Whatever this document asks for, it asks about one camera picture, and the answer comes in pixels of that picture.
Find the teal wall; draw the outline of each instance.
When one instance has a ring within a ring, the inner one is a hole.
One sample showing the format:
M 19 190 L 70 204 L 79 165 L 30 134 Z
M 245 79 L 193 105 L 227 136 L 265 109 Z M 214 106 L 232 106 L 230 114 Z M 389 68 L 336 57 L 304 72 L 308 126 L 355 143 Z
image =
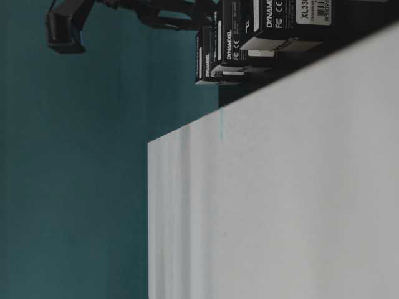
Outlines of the teal wall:
M 194 32 L 101 5 L 88 52 L 57 55 L 49 3 L 0 4 L 0 297 L 146 298 L 147 141 L 218 91 L 193 85 Z

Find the white surface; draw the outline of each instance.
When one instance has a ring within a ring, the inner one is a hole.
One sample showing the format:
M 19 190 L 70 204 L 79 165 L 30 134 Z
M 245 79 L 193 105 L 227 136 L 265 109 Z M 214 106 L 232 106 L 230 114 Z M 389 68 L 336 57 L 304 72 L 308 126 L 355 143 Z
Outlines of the white surface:
M 148 145 L 150 299 L 399 298 L 398 36 Z

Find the servo label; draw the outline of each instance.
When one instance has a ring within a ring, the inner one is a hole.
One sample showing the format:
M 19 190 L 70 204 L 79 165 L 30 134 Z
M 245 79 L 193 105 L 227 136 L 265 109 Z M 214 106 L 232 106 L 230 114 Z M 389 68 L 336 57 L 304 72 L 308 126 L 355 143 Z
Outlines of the servo label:
M 295 0 L 265 0 L 266 29 L 292 29 L 295 23 Z
M 296 0 L 296 22 L 305 25 L 331 25 L 332 0 Z
M 258 30 L 259 30 L 259 0 L 254 0 L 254 32 Z
M 222 59 L 222 21 L 218 22 L 218 60 Z
M 198 56 L 198 78 L 202 79 L 202 47 L 199 48 Z

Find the ce mark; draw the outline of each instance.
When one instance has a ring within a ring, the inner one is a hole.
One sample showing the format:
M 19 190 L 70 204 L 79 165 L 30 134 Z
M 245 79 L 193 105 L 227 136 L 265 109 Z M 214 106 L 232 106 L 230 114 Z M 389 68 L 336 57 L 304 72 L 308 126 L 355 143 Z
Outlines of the ce mark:
M 282 12 L 282 6 L 283 5 L 283 3 L 281 2 L 281 1 L 276 1 L 276 11 L 277 12 Z

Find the white table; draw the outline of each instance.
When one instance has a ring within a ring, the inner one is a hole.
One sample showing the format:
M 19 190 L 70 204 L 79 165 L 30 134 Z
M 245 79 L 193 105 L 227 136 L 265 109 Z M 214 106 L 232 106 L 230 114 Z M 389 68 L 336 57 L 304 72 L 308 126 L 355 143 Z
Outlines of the white table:
M 150 299 L 399 298 L 398 49 L 396 25 L 149 143 Z

